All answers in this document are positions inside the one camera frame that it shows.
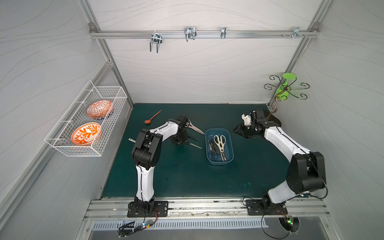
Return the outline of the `blue plastic storage box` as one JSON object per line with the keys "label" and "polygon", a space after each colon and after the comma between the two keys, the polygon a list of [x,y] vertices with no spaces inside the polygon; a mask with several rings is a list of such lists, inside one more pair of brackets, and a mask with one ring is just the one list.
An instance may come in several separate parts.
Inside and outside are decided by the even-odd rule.
{"label": "blue plastic storage box", "polygon": [[206,136],[206,155],[213,166],[225,166],[234,160],[234,150],[229,131],[208,129]]}

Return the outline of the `cream handled kitchen scissors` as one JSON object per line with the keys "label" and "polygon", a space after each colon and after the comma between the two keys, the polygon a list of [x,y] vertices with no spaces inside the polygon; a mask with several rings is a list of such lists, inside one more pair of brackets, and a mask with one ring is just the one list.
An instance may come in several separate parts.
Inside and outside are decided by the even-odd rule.
{"label": "cream handled kitchen scissors", "polygon": [[220,151],[222,161],[226,162],[227,161],[226,156],[225,156],[226,137],[224,135],[215,135],[214,136],[214,142]]}

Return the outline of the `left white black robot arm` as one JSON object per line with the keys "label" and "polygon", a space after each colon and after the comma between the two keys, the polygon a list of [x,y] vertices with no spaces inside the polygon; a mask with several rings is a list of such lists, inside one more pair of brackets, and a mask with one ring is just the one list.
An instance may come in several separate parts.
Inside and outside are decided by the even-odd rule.
{"label": "left white black robot arm", "polygon": [[132,159],[138,174],[138,190],[134,203],[145,213],[151,213],[155,205],[154,170],[158,163],[163,141],[179,138],[186,133],[188,118],[178,115],[163,125],[147,130],[142,129],[132,150]]}

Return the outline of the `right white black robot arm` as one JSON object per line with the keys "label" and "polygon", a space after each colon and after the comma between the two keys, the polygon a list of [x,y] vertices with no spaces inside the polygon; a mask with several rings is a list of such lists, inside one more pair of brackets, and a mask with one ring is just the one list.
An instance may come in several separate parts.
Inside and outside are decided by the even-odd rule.
{"label": "right white black robot arm", "polygon": [[286,179],[278,186],[268,190],[261,200],[261,208],[266,213],[302,194],[312,196],[312,192],[326,189],[323,199],[328,195],[325,158],[320,152],[303,147],[282,129],[282,123],[269,111],[256,109],[244,113],[242,122],[234,132],[244,138],[262,136],[272,143],[288,160]]}

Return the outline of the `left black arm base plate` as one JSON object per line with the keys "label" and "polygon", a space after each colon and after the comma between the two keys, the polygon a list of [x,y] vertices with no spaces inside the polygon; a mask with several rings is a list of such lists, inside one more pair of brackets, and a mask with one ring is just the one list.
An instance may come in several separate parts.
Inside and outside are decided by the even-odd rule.
{"label": "left black arm base plate", "polygon": [[154,201],[153,208],[150,211],[144,210],[143,208],[138,207],[135,202],[130,202],[128,204],[128,218],[150,218],[150,217],[167,217],[168,216],[168,201]]}

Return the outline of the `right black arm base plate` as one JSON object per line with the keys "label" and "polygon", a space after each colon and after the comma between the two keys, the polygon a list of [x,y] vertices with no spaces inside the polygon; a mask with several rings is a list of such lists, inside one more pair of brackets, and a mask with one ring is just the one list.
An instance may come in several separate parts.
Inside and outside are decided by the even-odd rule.
{"label": "right black arm base plate", "polygon": [[285,204],[273,204],[270,200],[264,198],[261,200],[247,199],[244,204],[249,216],[288,215]]}

